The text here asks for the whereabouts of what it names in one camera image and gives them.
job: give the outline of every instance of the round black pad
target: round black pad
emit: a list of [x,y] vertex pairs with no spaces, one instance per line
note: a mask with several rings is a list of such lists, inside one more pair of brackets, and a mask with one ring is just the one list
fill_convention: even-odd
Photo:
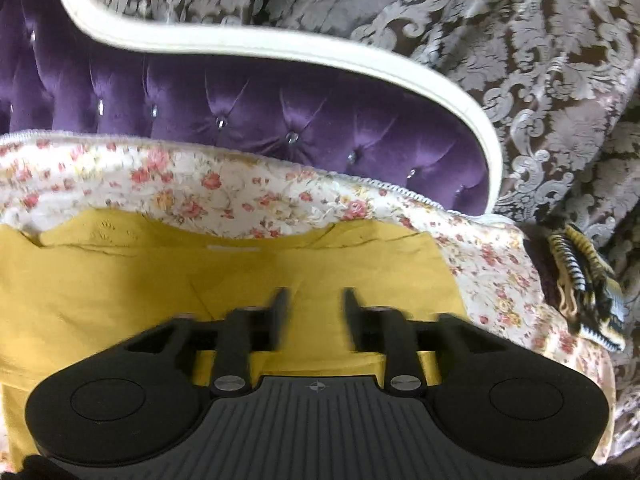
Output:
[[507,379],[489,392],[496,410],[520,420],[542,420],[554,416],[563,404],[562,393],[555,386],[534,379]]
[[78,415],[98,422],[126,418],[144,403],[144,388],[124,379],[99,379],[80,386],[71,396],[71,407]]
[[609,416],[593,381],[526,351],[472,355],[437,387],[433,406],[459,446],[525,466],[590,457]]
[[200,411],[188,378],[152,354],[98,356],[40,383],[26,421],[40,451],[80,465],[137,462],[171,447]]

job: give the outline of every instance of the black plastic device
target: black plastic device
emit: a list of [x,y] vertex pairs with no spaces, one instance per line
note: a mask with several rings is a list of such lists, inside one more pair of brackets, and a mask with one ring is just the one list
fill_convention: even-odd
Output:
[[[27,402],[40,452],[86,480],[574,480],[605,429],[587,377],[454,316],[407,320],[344,292],[357,352],[375,377],[272,377],[288,294],[224,320],[172,319],[44,380]],[[191,382],[216,350],[208,387]],[[419,351],[435,352],[427,384]]]

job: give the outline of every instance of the bed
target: bed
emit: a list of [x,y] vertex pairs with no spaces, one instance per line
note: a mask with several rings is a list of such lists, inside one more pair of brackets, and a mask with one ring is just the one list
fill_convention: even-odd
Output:
[[[565,210],[612,240],[637,333],[635,101],[614,128],[638,79],[636,0],[377,0],[343,20],[335,4],[314,18],[308,0],[202,1],[0,0],[0,132],[219,146],[467,215]],[[568,5],[586,14],[565,22]],[[614,356],[611,456],[640,433],[628,348]]]

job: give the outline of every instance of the metal screw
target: metal screw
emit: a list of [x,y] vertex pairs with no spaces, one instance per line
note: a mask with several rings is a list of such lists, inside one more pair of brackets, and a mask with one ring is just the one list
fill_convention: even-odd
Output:
[[410,392],[420,388],[422,381],[412,375],[396,375],[391,379],[391,386],[401,392]]
[[244,388],[244,379],[237,375],[223,375],[218,377],[213,385],[222,392],[236,392]]

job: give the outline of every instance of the floral fabric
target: floral fabric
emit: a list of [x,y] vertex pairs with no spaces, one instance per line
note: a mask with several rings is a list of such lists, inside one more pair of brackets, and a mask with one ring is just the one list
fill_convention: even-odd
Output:
[[[0,144],[0,222],[42,232],[86,208],[143,212],[193,232],[267,238],[372,218],[429,232],[472,322],[577,369],[615,409],[609,355],[543,301],[522,232],[376,181],[188,144],[40,133]],[[595,455],[609,454],[613,418]]]

